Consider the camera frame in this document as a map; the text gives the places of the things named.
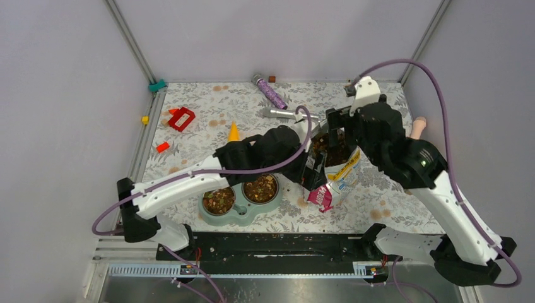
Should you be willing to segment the yellow plastic scoop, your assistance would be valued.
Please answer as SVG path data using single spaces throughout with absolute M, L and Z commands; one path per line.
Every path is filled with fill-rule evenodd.
M 239 141 L 240 135 L 237 124 L 233 121 L 230 125 L 230 131 L 228 134 L 228 142 Z

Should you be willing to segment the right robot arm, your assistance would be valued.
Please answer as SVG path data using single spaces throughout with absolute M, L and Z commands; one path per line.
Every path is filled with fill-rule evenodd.
M 483 225 L 450 183 L 446 160 L 431 143 L 406 136 L 401 113 L 385 102 L 326 112 L 329 131 L 342 129 L 346 145 L 359 147 L 370 163 L 418 198 L 444 234 L 406 233 L 376 223 L 363 235 L 375 249 L 428 264 L 449 282 L 462 286 L 497 285 L 498 259 L 516 248 Z

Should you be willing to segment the pet food bag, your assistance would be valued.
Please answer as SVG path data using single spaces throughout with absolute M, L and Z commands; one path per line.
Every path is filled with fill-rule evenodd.
M 348 147 L 342 129 L 336 131 L 339 145 L 329 148 L 329 135 L 325 130 L 313 133 L 312 143 L 307 159 L 307 168 L 312 170 L 314 162 L 320 153 L 326 157 L 324 175 L 326 183 L 317 189 L 305 189 L 304 195 L 309 203 L 318 206 L 319 211 L 325 213 L 342 203 L 354 190 L 360 174 L 360 160 L 362 152 L 359 147 Z

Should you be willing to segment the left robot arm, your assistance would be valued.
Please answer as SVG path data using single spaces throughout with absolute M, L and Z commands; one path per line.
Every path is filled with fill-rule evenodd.
M 303 182 L 313 127 L 313 123 L 301 120 L 292 126 L 269 129 L 264 135 L 231 141 L 193 166 L 155 181 L 133 183 L 123 179 L 129 186 L 129 195 L 121 206 L 124 240 L 153 241 L 180 251 L 192 245 L 190 227 L 159 218 L 172 204 L 252 182 L 268 173 Z

